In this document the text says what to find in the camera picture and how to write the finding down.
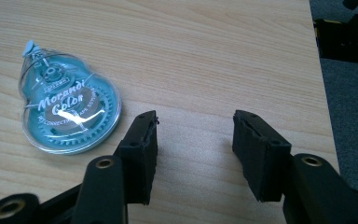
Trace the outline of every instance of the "black plastic bracket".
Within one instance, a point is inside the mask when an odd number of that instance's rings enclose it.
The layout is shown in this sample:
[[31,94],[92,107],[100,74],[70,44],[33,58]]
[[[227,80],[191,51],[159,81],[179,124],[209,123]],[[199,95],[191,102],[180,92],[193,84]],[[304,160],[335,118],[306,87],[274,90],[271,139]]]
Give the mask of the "black plastic bracket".
[[326,160],[290,154],[291,144],[255,114],[237,110],[233,151],[254,196],[277,202],[284,194],[287,223],[358,223],[358,196]]
[[[358,0],[344,5],[354,9]],[[358,63],[358,14],[348,22],[315,20],[314,28],[321,58]]]
[[240,159],[243,176],[261,202],[278,202],[282,177],[287,173],[292,145],[256,114],[237,110],[232,150]]
[[114,155],[91,161],[82,184],[45,203],[29,193],[0,200],[0,224],[128,223],[127,203],[150,202],[157,124],[156,111],[137,116]]

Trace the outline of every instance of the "correction tape label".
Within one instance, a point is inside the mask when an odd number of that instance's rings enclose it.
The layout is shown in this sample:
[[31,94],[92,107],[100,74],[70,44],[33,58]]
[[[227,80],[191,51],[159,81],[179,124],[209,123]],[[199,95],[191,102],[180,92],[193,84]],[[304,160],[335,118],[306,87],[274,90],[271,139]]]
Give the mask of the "correction tape label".
[[27,44],[23,56],[22,121],[31,143],[50,153],[74,154],[112,132],[121,110],[115,85],[69,54]]

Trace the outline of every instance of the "correction tape dispenser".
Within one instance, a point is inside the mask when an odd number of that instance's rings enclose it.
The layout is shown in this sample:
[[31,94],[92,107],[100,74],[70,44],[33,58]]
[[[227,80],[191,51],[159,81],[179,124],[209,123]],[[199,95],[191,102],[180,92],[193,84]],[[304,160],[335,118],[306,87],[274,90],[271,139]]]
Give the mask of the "correction tape dispenser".
[[113,131],[121,110],[113,83],[77,57],[41,49],[32,40],[22,57],[22,129],[33,145],[53,154],[76,154]]

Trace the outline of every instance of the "gray carpet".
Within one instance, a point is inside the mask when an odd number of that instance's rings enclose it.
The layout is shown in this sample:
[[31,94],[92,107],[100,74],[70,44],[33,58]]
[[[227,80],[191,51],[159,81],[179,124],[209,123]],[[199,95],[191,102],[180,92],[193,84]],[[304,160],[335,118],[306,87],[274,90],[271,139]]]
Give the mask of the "gray carpet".
[[[310,0],[310,9],[315,20],[344,22],[358,12],[342,0]],[[358,63],[321,59],[321,66],[341,176],[358,190]]]

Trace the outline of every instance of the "wood grain surface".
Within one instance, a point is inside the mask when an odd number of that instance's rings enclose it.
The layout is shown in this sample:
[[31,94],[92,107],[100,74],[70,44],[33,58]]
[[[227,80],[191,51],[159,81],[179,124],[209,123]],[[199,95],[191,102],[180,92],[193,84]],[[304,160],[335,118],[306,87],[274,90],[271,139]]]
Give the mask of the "wood grain surface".
[[[96,148],[58,156],[27,141],[18,82],[28,39],[117,84],[122,117]],[[337,169],[308,1],[0,1],[0,199],[44,202],[77,185],[136,115],[157,110],[151,203],[131,204],[130,223],[284,223],[281,203],[255,200],[231,150],[236,109],[262,117],[293,154]]]

